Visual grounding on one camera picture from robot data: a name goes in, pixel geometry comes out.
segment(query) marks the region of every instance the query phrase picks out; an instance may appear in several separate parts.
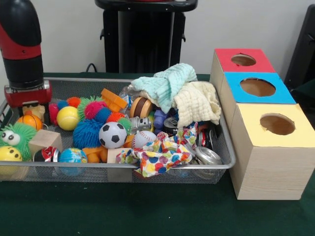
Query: yellow ball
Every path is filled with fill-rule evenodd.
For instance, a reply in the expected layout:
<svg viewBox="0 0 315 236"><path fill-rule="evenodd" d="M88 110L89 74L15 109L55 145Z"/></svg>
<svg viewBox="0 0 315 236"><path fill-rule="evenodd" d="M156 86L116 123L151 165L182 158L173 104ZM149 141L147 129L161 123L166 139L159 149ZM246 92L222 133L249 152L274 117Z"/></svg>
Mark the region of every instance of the yellow ball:
<svg viewBox="0 0 315 236"><path fill-rule="evenodd" d="M75 107L64 107L57 115L59 127L66 131L72 131L79 123L78 110Z"/></svg>
<svg viewBox="0 0 315 236"><path fill-rule="evenodd" d="M22 155L12 146L3 146L0 147L0 161L22 161ZM0 175L10 176L18 169L17 166L0 166Z"/></svg>

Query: black and red device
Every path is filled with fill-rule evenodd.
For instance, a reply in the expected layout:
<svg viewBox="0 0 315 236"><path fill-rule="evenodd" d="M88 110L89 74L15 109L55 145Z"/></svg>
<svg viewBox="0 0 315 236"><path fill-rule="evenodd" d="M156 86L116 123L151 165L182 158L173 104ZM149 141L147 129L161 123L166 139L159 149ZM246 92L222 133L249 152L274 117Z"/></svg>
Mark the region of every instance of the black and red device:
<svg viewBox="0 0 315 236"><path fill-rule="evenodd" d="M36 10L30 0L0 1L0 49L9 85L5 98L12 108L45 106L44 120L49 123L48 105L52 91L43 78L41 32Z"/></svg>

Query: stacked boxes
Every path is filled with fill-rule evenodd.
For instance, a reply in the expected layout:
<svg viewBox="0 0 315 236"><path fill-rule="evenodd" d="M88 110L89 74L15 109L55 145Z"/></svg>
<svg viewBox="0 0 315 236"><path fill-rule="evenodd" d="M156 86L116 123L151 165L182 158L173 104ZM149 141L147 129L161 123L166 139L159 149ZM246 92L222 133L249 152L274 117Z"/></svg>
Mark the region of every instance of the stacked boxes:
<svg viewBox="0 0 315 236"><path fill-rule="evenodd" d="M216 49L210 82L237 162L239 200L298 200L315 168L315 131L260 49Z"/></svg>

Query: red box top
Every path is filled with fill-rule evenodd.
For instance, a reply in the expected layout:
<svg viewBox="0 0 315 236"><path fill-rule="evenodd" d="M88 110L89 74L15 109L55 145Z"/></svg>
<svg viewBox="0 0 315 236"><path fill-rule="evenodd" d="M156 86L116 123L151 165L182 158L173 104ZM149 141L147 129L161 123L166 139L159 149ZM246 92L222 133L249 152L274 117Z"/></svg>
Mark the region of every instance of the red box top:
<svg viewBox="0 0 315 236"><path fill-rule="evenodd" d="M217 48L215 52L224 72L275 72L261 49Z"/></svg>

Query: yellow box top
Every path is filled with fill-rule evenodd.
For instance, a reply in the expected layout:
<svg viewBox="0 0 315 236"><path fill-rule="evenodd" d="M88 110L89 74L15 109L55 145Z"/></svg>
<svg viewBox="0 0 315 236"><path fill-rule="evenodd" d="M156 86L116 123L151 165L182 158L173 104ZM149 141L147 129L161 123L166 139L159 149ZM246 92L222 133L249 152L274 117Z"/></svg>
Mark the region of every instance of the yellow box top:
<svg viewBox="0 0 315 236"><path fill-rule="evenodd" d="M237 106L254 146L315 148L315 131L300 105L239 103Z"/></svg>

